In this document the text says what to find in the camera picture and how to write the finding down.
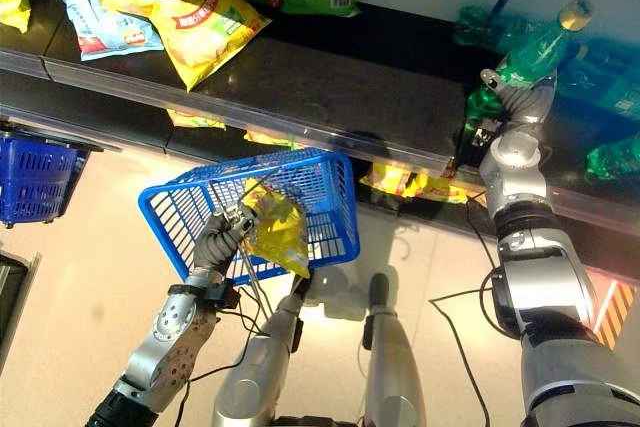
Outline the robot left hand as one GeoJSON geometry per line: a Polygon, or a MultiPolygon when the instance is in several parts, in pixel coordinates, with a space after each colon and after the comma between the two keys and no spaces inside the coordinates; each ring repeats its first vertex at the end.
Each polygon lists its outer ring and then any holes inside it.
{"type": "Polygon", "coordinates": [[[244,204],[232,205],[230,211],[216,210],[196,238],[191,274],[224,278],[256,219],[255,211],[244,204]]]}

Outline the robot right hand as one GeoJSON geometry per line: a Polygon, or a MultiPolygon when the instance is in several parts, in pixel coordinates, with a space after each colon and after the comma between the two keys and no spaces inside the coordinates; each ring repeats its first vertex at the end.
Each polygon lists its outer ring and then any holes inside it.
{"type": "Polygon", "coordinates": [[[510,85],[491,69],[483,69],[480,79],[497,95],[502,108],[499,121],[542,124],[548,116],[556,93],[556,70],[528,87],[510,85]]]}

